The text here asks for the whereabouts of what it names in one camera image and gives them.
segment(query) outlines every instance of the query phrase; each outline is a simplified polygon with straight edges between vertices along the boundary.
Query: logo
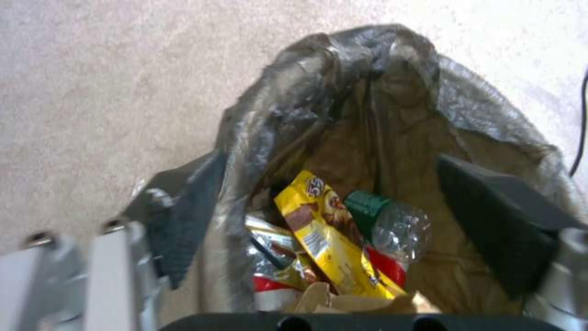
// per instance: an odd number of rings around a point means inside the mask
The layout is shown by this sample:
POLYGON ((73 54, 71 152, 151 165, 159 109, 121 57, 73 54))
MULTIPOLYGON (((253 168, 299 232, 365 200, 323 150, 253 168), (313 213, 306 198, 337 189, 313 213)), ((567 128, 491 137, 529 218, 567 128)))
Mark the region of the logo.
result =
POLYGON ((311 180, 309 180, 308 185, 306 186, 306 192, 309 196, 313 198, 316 198, 323 194, 324 189, 325 183, 316 177, 313 177, 311 180))

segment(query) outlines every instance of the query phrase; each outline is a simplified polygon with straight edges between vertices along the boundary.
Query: metal frame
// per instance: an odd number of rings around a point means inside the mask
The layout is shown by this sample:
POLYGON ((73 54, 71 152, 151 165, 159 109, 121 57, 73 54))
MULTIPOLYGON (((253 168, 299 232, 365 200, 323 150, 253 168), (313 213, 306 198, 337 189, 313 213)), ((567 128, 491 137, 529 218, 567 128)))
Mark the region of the metal frame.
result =
POLYGON ((113 219, 92 243, 89 267, 68 236, 38 233, 0 257, 0 331, 159 327, 161 289, 138 222, 113 219))

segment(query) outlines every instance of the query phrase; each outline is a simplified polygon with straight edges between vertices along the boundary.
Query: candy wrapper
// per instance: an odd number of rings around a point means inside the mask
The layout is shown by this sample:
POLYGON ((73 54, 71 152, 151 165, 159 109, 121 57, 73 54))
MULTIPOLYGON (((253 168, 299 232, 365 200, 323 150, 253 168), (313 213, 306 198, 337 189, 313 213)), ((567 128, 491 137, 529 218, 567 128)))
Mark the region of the candy wrapper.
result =
POLYGON ((283 309, 314 282, 325 281, 291 231, 251 213, 245 225, 251 232, 248 255, 254 261, 256 310, 283 309))
POLYGON ((303 170, 275 198, 300 245, 340 294, 394 299, 404 291, 364 252, 362 238, 337 194, 303 170))

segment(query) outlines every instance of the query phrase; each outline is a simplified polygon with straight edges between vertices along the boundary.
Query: green bottle cap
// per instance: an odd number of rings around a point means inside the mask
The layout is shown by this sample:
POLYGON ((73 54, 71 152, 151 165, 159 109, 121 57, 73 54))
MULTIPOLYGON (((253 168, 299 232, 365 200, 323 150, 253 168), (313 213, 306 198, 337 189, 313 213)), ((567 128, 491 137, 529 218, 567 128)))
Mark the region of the green bottle cap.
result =
POLYGON ((390 199, 370 192, 353 191, 349 193, 344 203, 353 216, 359 232, 365 239, 372 242, 372 228, 384 206, 390 203, 390 199))

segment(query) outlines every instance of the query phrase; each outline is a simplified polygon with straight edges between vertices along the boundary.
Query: trash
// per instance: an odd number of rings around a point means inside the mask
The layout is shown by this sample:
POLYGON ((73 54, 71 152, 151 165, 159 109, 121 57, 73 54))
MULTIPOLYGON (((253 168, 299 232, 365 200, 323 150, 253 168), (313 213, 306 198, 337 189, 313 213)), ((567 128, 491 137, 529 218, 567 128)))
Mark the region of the trash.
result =
POLYGON ((441 313, 419 292, 400 295, 393 300, 352 295, 335 295, 327 283, 309 286, 286 313, 370 313, 370 314, 437 314, 441 313))
MULTIPOLYGON (((195 261, 199 312, 255 310, 245 215, 257 194, 270 189, 273 198, 302 169, 341 197, 367 190, 430 216, 435 233, 410 266, 406 288, 445 313, 518 315, 521 305, 509 300, 448 208, 436 172, 440 153, 519 176, 587 219, 560 151, 500 91, 401 25, 313 34, 288 46, 224 112, 214 148, 226 154, 214 168, 220 176, 200 172, 172 177, 175 186, 148 186, 185 202, 145 223, 174 284, 195 261)), ((131 218, 146 219, 150 206, 137 204, 131 218)))
POLYGON ((309 171, 301 171, 275 198, 302 247, 339 294, 393 299, 404 291, 367 263, 361 236, 337 194, 309 171), (352 241, 337 229, 350 233, 352 241))
POLYGON ((345 199, 362 235, 378 251, 396 261, 417 261, 431 239, 431 221, 420 209, 365 191, 353 191, 345 199))
POLYGON ((275 249, 285 251, 291 256, 295 256, 297 252, 303 251, 290 230, 264 221, 261 213, 248 213, 245 216, 245 226, 254 236, 264 237, 275 246, 275 249))

